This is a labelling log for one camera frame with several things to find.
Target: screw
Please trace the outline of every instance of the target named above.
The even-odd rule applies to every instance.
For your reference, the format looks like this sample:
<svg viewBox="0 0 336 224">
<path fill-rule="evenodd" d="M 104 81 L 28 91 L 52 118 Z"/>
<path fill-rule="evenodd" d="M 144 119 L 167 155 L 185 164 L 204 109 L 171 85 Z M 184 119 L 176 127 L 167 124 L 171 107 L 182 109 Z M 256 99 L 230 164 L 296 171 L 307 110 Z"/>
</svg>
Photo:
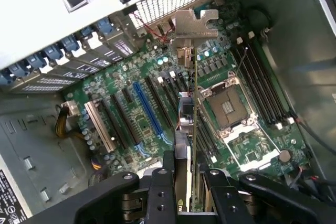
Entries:
<svg viewBox="0 0 336 224">
<path fill-rule="evenodd" d="M 161 170 L 158 171 L 158 173 L 160 173 L 160 174 L 166 174 L 166 173 L 167 173 L 167 170 L 165 170 L 165 169 L 161 169 Z"/>
<path fill-rule="evenodd" d="M 254 181 L 254 180 L 256 180 L 256 177 L 253 176 L 253 175 L 247 175 L 246 178 L 247 178 L 247 180 L 249 180 L 249 181 Z"/>
<path fill-rule="evenodd" d="M 128 173 L 128 174 L 125 175 L 123 178 L 124 178 L 124 179 L 131 179 L 131 178 L 133 178 L 133 176 L 132 176 L 130 173 Z"/>
<path fill-rule="evenodd" d="M 219 170 L 211 170 L 210 173 L 212 175 L 217 175 L 217 174 L 219 174 Z"/>
</svg>

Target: green circuit board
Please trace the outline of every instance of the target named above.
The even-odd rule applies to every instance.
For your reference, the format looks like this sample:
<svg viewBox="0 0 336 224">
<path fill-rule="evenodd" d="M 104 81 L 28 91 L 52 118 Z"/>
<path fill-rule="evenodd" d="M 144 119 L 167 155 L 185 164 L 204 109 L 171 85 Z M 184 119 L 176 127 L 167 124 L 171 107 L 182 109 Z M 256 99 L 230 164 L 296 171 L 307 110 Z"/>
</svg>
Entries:
<svg viewBox="0 0 336 224">
<path fill-rule="evenodd" d="M 195 12 L 197 13 L 200 9 L 206 9 L 208 7 L 208 5 L 201 6 L 197 8 Z M 197 58 L 199 60 L 198 69 L 200 70 L 200 72 L 198 72 L 198 85 L 202 86 L 202 88 L 208 88 L 227 79 L 228 72 L 235 71 L 237 68 L 238 64 L 230 48 L 232 38 L 236 36 L 235 31 L 236 33 L 243 33 L 245 29 L 245 23 L 237 18 L 238 9 L 239 3 L 234 0 L 226 1 L 225 6 L 222 6 L 219 10 L 220 20 L 210 24 L 210 26 L 216 27 L 219 30 L 219 38 L 203 43 L 197 50 Z M 132 57 L 120 61 L 64 91 L 65 99 L 75 101 L 80 111 L 83 112 L 78 121 L 82 130 L 93 128 L 92 122 L 85 118 L 85 103 L 104 99 L 109 104 L 110 110 L 117 118 L 121 130 L 126 136 L 128 147 L 125 149 L 118 147 L 113 153 L 108 154 L 99 140 L 98 133 L 94 130 L 90 133 L 90 140 L 93 141 L 95 145 L 95 149 L 92 151 L 94 156 L 102 163 L 108 162 L 113 174 L 121 171 L 141 173 L 145 168 L 151 165 L 160 165 L 162 163 L 163 152 L 172 149 L 172 145 L 166 143 L 162 135 L 159 136 L 156 134 L 151 120 L 142 106 L 141 100 L 133 86 L 135 82 L 140 84 L 162 128 L 164 138 L 173 142 L 173 132 L 177 125 L 177 112 L 174 106 L 178 104 L 177 93 L 183 86 L 183 81 L 176 78 L 176 82 L 174 82 L 170 77 L 170 72 L 173 71 L 176 76 L 181 74 L 185 83 L 187 83 L 187 74 L 184 69 L 178 66 L 176 57 L 173 57 L 170 53 L 170 48 L 163 50 L 163 46 L 167 47 L 168 45 L 162 45 L 159 41 L 152 40 L 150 43 L 144 44 L 143 48 Z M 256 46 L 259 49 L 259 57 L 267 64 L 266 56 L 260 45 Z M 171 85 L 169 86 L 166 83 L 165 86 L 168 88 L 171 97 L 175 99 L 175 104 L 172 104 L 167 98 L 166 92 L 158 82 L 159 77 L 170 80 Z M 155 97 L 153 97 L 145 82 L 145 78 L 150 78 L 153 82 L 154 88 L 159 96 L 158 99 L 162 101 L 163 108 L 159 108 Z M 274 75 L 271 76 L 271 79 L 273 83 L 278 85 Z M 123 89 L 126 90 L 128 98 L 124 94 L 125 90 L 122 91 Z M 282 102 L 285 102 L 281 90 L 279 88 L 276 90 Z M 125 121 L 111 101 L 111 95 L 113 94 L 118 99 L 131 127 L 141 141 L 141 151 L 131 141 L 131 136 L 127 130 Z M 244 106 L 247 107 L 246 102 L 244 102 L 244 96 L 242 94 L 240 94 L 240 96 Z M 162 114 L 162 109 L 166 111 L 171 119 L 172 126 L 167 125 L 166 119 Z M 108 131 L 112 132 L 111 122 L 106 113 L 102 111 L 100 115 Z M 282 130 L 274 130 L 268 127 L 261 118 L 258 119 L 258 123 L 280 150 L 286 149 L 291 151 L 293 162 L 299 165 L 304 165 L 308 162 L 305 155 L 306 146 L 295 124 L 284 126 Z M 242 134 L 239 138 L 229 143 L 230 148 L 240 164 L 260 160 L 265 154 L 272 151 L 273 144 L 265 136 L 264 131 L 258 129 L 247 134 Z M 218 148 L 218 154 L 216 154 L 217 161 L 211 162 L 209 160 L 209 165 L 215 168 L 226 169 L 234 177 L 237 176 L 240 169 L 226 145 L 213 135 L 209 137 Z M 104 160 L 103 157 L 107 154 L 110 156 L 110 159 Z M 264 171 L 279 176 L 292 169 L 293 167 L 290 163 L 281 163 L 276 157 L 271 161 L 271 165 L 265 168 Z"/>
</svg>

